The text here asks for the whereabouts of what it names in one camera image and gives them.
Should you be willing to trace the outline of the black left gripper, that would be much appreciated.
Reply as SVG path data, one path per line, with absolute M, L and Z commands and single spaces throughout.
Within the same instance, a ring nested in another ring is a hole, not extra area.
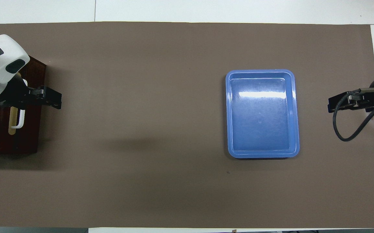
M 28 104 L 45 105 L 60 110 L 62 94 L 47 86 L 34 89 L 27 86 L 23 79 L 11 79 L 5 88 L 4 107 L 26 109 Z

